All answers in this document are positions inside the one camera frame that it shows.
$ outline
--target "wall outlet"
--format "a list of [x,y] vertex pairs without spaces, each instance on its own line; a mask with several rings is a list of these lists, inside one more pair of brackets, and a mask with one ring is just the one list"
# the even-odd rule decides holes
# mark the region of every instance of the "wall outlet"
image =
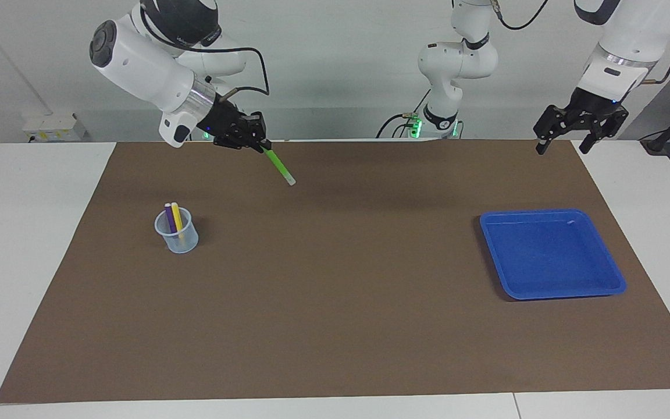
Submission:
[[87,136],[87,130],[77,120],[75,114],[29,118],[24,122],[22,131],[26,134],[29,143],[84,141]]

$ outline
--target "green led light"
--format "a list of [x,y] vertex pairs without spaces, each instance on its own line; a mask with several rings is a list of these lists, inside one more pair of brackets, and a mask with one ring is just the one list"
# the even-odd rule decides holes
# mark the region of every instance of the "green led light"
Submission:
[[423,129],[423,120],[420,118],[415,119],[415,122],[412,124],[412,130],[410,130],[410,136],[412,138],[420,137],[420,130]]

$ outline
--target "brown paper mat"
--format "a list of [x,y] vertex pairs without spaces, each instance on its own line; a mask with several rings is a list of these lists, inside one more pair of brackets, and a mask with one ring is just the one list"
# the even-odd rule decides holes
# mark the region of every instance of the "brown paper mat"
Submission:
[[[566,141],[119,144],[0,403],[670,388],[670,314]],[[200,244],[173,255],[165,201]],[[577,207],[628,281],[513,302],[478,217]]]

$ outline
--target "purple marker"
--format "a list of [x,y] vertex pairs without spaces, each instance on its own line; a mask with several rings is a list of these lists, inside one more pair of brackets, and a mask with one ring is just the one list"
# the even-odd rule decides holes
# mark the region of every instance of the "purple marker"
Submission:
[[167,215],[167,223],[170,225],[170,233],[177,233],[177,228],[175,227],[175,216],[172,214],[172,205],[165,204],[165,215]]

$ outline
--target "yellow marker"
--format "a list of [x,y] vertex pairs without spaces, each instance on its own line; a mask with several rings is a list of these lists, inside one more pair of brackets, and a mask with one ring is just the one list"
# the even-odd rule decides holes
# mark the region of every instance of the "yellow marker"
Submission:
[[172,215],[175,217],[175,228],[177,231],[183,230],[183,219],[180,217],[180,207],[177,206],[177,202],[172,202]]

